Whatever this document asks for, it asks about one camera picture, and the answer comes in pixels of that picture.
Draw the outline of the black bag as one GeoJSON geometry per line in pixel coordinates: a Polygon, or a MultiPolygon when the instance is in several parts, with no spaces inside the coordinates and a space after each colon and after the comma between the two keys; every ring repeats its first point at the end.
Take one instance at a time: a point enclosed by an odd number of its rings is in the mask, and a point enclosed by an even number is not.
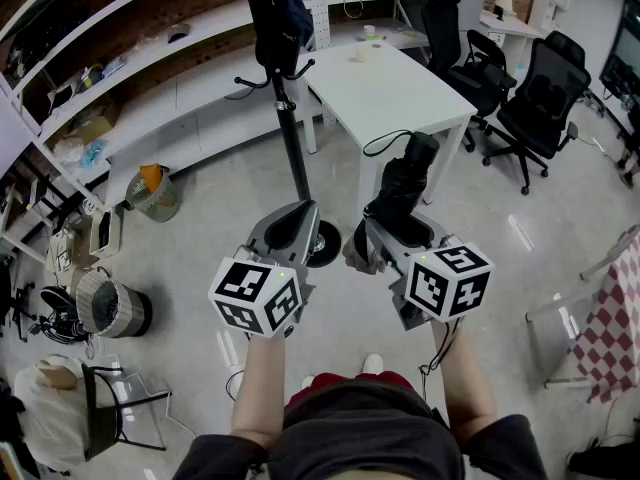
{"type": "Polygon", "coordinates": [[[640,480],[640,440],[603,446],[594,438],[586,449],[567,458],[566,468],[603,480],[640,480]]]}

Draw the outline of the black monitor screen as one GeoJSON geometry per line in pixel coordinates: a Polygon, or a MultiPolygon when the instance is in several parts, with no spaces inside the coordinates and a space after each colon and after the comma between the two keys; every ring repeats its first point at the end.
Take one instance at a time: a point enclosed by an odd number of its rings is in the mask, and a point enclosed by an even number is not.
{"type": "Polygon", "coordinates": [[[599,79],[625,110],[640,106],[639,0],[624,0],[613,44],[599,79]]]}

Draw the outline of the white rectangular bin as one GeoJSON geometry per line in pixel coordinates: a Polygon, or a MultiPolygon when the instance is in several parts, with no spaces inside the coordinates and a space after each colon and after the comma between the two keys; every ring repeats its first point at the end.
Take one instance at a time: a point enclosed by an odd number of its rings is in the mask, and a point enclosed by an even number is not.
{"type": "Polygon", "coordinates": [[[112,208],[95,213],[92,218],[89,254],[99,259],[109,258],[119,252],[121,245],[121,218],[112,208]]]}

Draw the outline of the grey shell chair black legs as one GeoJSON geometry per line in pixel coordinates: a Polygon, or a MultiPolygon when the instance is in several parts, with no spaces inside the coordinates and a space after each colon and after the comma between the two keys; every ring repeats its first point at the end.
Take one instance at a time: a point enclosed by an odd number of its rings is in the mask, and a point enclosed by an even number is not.
{"type": "Polygon", "coordinates": [[[86,462],[105,452],[117,443],[154,451],[165,451],[165,446],[155,446],[130,440],[123,431],[123,413],[125,409],[140,405],[150,405],[152,402],[166,399],[172,395],[171,391],[164,391],[145,398],[121,402],[111,384],[102,375],[102,372],[121,372],[121,368],[106,368],[81,364],[85,392],[87,399],[87,426],[88,441],[84,450],[86,462]],[[98,381],[101,381],[109,390],[112,403],[107,406],[98,406],[98,381]]]}

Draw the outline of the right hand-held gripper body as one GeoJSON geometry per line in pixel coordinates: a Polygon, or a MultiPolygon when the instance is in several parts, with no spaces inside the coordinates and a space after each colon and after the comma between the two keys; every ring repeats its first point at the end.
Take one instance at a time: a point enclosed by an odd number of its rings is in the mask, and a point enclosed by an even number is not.
{"type": "Polygon", "coordinates": [[[403,327],[411,330],[431,320],[456,322],[477,310],[495,264],[473,243],[447,240],[437,248],[405,252],[390,285],[403,327]]]}

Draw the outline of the person's left forearm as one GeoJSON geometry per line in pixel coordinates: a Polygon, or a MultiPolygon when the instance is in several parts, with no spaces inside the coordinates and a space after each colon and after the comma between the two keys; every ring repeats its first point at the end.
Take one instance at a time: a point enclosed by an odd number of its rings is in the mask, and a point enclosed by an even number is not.
{"type": "Polygon", "coordinates": [[[253,336],[249,341],[243,378],[234,403],[231,434],[263,448],[283,428],[285,406],[285,336],[253,336]]]}

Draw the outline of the person's dark grey shirt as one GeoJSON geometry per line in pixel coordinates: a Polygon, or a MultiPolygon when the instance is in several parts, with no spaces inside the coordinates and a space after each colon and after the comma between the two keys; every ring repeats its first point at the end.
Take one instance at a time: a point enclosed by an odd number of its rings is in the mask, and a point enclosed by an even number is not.
{"type": "Polygon", "coordinates": [[[414,392],[394,386],[316,393],[285,415],[269,448],[232,435],[204,435],[173,480],[328,480],[363,471],[411,480],[464,480],[471,465],[496,480],[547,480],[529,420],[506,416],[460,447],[414,392]]]}

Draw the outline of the cyan packet bundle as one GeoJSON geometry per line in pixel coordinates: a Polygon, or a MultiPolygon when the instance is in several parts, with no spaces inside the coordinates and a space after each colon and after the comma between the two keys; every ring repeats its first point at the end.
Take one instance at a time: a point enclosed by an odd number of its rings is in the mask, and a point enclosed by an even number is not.
{"type": "Polygon", "coordinates": [[[96,139],[87,144],[84,148],[81,165],[83,168],[90,168],[96,165],[102,156],[106,142],[101,139],[96,139]]]}

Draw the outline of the white table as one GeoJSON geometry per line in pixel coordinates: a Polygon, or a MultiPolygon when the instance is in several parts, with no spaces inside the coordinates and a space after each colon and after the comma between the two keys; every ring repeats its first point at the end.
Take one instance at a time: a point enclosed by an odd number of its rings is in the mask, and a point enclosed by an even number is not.
{"type": "Polygon", "coordinates": [[[423,199],[430,202],[438,185],[446,179],[476,108],[424,66],[386,42],[364,41],[310,52],[300,57],[299,64],[303,66],[311,59],[315,65],[297,81],[308,151],[317,150],[310,92],[337,118],[359,149],[375,140],[373,148],[385,150],[378,156],[360,156],[352,222],[359,223],[364,206],[376,196],[382,164],[406,145],[405,137],[393,139],[403,130],[447,135],[428,170],[423,199]],[[365,63],[354,59],[359,45],[368,46],[365,63]]]}

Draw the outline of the person's right forearm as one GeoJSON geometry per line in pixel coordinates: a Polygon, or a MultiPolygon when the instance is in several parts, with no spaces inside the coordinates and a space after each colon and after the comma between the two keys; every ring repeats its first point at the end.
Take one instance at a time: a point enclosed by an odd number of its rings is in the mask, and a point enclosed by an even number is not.
{"type": "Polygon", "coordinates": [[[444,399],[450,429],[462,447],[473,436],[498,420],[495,397],[464,328],[447,337],[446,326],[431,321],[436,348],[448,347],[440,361],[444,399]]]}

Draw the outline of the dark jacket on rack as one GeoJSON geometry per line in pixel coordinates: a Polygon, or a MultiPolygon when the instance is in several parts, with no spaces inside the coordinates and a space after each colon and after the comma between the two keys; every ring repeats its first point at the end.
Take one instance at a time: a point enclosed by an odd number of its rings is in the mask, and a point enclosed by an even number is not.
{"type": "Polygon", "coordinates": [[[256,32],[256,59],[268,74],[293,80],[300,49],[314,33],[303,0],[248,0],[256,32]]]}

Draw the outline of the clear acrylic chair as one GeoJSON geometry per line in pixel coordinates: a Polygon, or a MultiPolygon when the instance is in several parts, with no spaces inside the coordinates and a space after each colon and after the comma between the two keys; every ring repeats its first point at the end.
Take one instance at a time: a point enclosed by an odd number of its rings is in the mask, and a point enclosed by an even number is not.
{"type": "Polygon", "coordinates": [[[582,281],[579,287],[565,296],[556,295],[551,302],[532,309],[525,314],[525,320],[531,323],[535,318],[546,313],[557,313],[564,316],[566,323],[569,325],[568,336],[570,344],[565,358],[560,363],[555,375],[544,382],[545,388],[549,389],[556,386],[577,387],[589,389],[591,393],[589,381],[579,375],[577,367],[568,357],[568,351],[585,326],[587,316],[594,306],[603,277],[610,264],[618,258],[635,238],[640,238],[640,223],[622,232],[602,260],[579,274],[579,278],[582,281]]]}

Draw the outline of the black coat rack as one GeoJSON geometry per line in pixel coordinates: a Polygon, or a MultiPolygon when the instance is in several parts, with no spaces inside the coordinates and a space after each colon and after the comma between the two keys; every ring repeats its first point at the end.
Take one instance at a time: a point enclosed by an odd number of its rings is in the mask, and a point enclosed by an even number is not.
{"type": "Polygon", "coordinates": [[[261,83],[254,83],[239,76],[234,78],[234,82],[236,84],[244,85],[251,89],[263,89],[268,86],[271,86],[273,88],[275,94],[274,105],[280,124],[280,129],[283,135],[284,145],[286,148],[296,190],[301,201],[307,199],[311,200],[311,193],[309,189],[305,163],[302,155],[302,149],[295,119],[296,105],[288,97],[285,89],[285,83],[287,81],[298,80],[303,74],[306,73],[306,71],[308,71],[309,68],[314,65],[315,61],[311,59],[307,61],[303,68],[299,69],[297,67],[296,76],[293,80],[284,78],[278,72],[268,74],[263,66],[262,67],[264,68],[266,74],[266,80],[261,83]]]}

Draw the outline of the black folding umbrella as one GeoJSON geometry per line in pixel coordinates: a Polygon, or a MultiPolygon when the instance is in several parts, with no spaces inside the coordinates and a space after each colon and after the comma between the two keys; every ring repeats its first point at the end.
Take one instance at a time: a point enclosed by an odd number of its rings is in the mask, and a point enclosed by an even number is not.
{"type": "Polygon", "coordinates": [[[412,212],[426,189],[428,170],[439,143],[422,132],[403,131],[399,135],[408,138],[404,155],[385,165],[377,196],[365,205],[362,220],[342,249],[347,266],[369,275],[384,271],[388,259],[368,235],[368,220],[407,248],[428,247],[433,239],[432,229],[414,218],[412,212]]]}

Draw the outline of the person's red shorts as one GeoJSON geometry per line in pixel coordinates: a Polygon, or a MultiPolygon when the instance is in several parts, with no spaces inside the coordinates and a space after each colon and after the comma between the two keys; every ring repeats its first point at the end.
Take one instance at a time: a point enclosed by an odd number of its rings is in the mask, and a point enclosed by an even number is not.
{"type": "Polygon", "coordinates": [[[353,378],[347,378],[334,373],[321,373],[315,376],[310,387],[301,389],[294,394],[285,405],[285,408],[290,409],[316,393],[324,393],[343,387],[361,386],[394,386],[415,391],[407,379],[392,371],[384,371],[379,375],[367,375],[360,373],[353,378]]]}

